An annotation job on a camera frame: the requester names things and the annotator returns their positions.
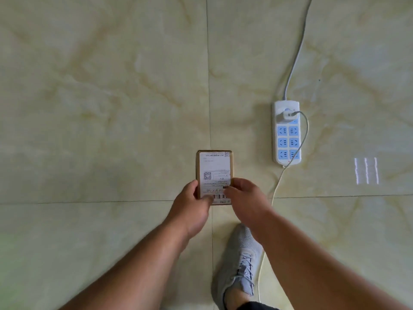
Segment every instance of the hand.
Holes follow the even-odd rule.
[[[171,210],[165,222],[174,222],[179,227],[184,227],[187,241],[198,234],[208,219],[209,207],[214,202],[214,197],[205,195],[197,200],[194,196],[198,187],[195,179],[186,184],[181,193],[173,201]]]
[[[272,211],[267,196],[255,185],[244,178],[233,178],[232,186],[224,190],[231,199],[238,219],[254,233],[267,211]]]

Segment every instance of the person's left hand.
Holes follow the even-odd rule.
[[[165,223],[173,222],[178,226],[183,226],[187,233],[187,240],[198,234],[204,227],[208,219],[209,207],[214,202],[214,197],[211,195],[205,195],[197,200],[194,196],[197,187],[196,179],[186,184],[173,201],[171,210],[165,219]]]

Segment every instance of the charging cable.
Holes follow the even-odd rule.
[[[302,48],[302,46],[303,46],[304,34],[305,34],[305,32],[306,32],[307,16],[308,16],[308,11],[309,11],[310,6],[311,6],[311,2],[312,2],[312,0],[310,0],[310,1],[308,2],[308,6],[307,6],[305,18],[304,18],[304,27],[303,27],[303,32],[302,32],[302,35],[301,35],[300,45],[299,45],[299,47],[298,47],[297,54],[296,54],[296,56],[295,56],[295,58],[294,58],[294,62],[293,62],[293,64],[292,64],[291,71],[290,71],[290,74],[289,74],[289,76],[288,76],[287,83],[286,83],[286,85],[285,85],[283,100],[286,100],[286,99],[287,99],[288,85],[290,84],[290,80],[291,80],[292,73],[293,73],[294,68],[295,68],[295,64],[297,64],[298,56],[300,55],[301,48]],[[305,133],[305,135],[304,135],[303,141],[301,142],[301,145],[299,146],[298,150],[297,150],[297,151],[294,153],[294,155],[292,156],[291,161],[290,161],[286,166],[284,166],[284,169],[282,170],[282,172],[281,172],[281,174],[280,174],[280,178],[278,179],[278,182],[277,182],[277,184],[276,184],[276,187],[274,188],[273,198],[272,198],[272,200],[271,200],[271,207],[273,207],[274,198],[275,198],[275,196],[276,196],[276,191],[277,191],[278,186],[279,186],[280,183],[281,183],[281,179],[282,179],[282,176],[283,176],[285,170],[287,169],[287,167],[290,166],[291,162],[294,160],[294,158],[295,158],[295,156],[298,154],[298,152],[300,152],[301,147],[303,146],[304,142],[305,142],[306,139],[307,139],[308,130],[309,130],[309,128],[310,128],[310,127],[309,127],[309,124],[308,124],[307,116],[306,116],[303,112],[301,112],[301,111],[296,111],[296,112],[294,112],[294,113],[292,113],[292,114],[290,113],[289,116],[294,116],[294,115],[297,115],[298,113],[301,114],[301,115],[306,119],[307,130],[306,130],[306,133]],[[261,296],[260,296],[260,293],[259,293],[259,279],[260,279],[260,276],[261,276],[261,270],[262,270],[262,265],[264,264],[264,259],[265,259],[265,251],[264,251],[264,253],[263,253],[263,255],[262,255],[262,258],[261,258],[261,266],[260,266],[260,269],[259,269],[259,272],[258,272],[258,279],[257,279],[257,282],[258,282],[258,285],[257,285],[257,287],[258,287],[258,301],[259,301],[259,302],[261,302]]]

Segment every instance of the white power strip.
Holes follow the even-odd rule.
[[[300,115],[291,119],[287,112],[300,110],[298,101],[283,100],[273,102],[273,161],[286,166],[291,161],[301,145]],[[296,154],[291,164],[301,162],[301,150]]]

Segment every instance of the beige marble floor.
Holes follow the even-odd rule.
[[[104,272],[162,221],[199,149],[233,150],[235,175],[271,193],[270,105],[307,1],[0,0],[0,309],[54,309]],[[313,0],[288,90],[311,129],[274,203],[410,306],[412,27],[412,0]],[[164,308],[213,309],[236,222],[211,209]],[[267,262],[261,292],[291,308]]]

